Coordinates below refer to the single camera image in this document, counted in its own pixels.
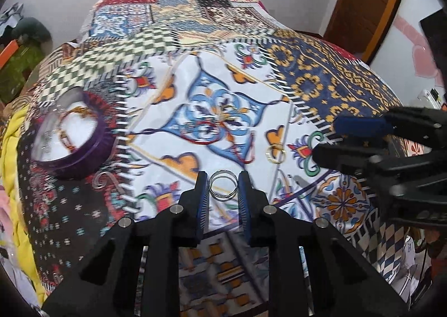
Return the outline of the green bag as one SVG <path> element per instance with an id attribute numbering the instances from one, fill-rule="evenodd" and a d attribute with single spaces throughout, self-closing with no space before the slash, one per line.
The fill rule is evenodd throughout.
<path id="1" fill-rule="evenodd" d="M 3 104 L 10 103 L 20 94 L 30 74 L 44 58 L 42 49 L 35 42 L 18 45 L 19 49 L 1 68 L 0 91 Z"/>

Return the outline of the colourful patchwork bedspread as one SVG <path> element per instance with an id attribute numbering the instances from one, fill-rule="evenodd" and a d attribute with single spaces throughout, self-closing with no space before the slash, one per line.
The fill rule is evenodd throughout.
<path id="1" fill-rule="evenodd" d="M 37 124 L 68 89 L 93 93 L 114 135 L 108 160 L 79 180 L 31 159 Z M 248 171 L 291 216 L 326 217 L 388 282 L 405 231 L 378 218 L 352 176 L 318 166 L 339 115 L 399 105 L 366 64 L 270 19 L 253 0 L 101 0 L 85 39 L 42 77 L 17 145 L 20 198 L 49 296 L 122 216 L 154 218 L 199 172 Z"/>

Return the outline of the purple heart-shaped tin box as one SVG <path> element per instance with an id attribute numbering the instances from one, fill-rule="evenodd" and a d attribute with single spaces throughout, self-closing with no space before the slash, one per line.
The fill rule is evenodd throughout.
<path id="1" fill-rule="evenodd" d="M 93 93 L 75 86 L 62 94 L 43 117 L 31 159 L 56 178 L 81 179 L 106 162 L 114 141 Z"/>

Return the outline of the yellow blanket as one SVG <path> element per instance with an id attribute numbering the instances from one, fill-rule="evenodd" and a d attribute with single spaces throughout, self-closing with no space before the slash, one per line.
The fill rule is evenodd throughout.
<path id="1" fill-rule="evenodd" d="M 8 198 L 10 220 L 12 222 L 12 244 L 15 246 L 18 267 L 32 282 L 38 306 L 46 300 L 46 289 L 42 286 L 34 261 L 33 248 L 23 217 L 20 201 L 17 168 L 17 145 L 25 123 L 28 106 L 12 115 L 1 139 L 1 180 Z"/>

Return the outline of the wooden door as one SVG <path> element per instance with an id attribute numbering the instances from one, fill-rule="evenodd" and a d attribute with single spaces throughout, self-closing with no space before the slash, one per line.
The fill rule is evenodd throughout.
<path id="1" fill-rule="evenodd" d="M 324 39 L 372 62 L 401 0 L 337 0 Z"/>

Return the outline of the orange box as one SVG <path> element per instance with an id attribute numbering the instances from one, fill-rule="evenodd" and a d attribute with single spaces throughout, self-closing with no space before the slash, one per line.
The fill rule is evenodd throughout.
<path id="1" fill-rule="evenodd" d="M 5 64 L 11 59 L 15 52 L 19 49 L 17 41 L 14 39 L 9 42 L 7 46 L 4 47 L 0 54 L 0 69 L 4 67 Z"/>

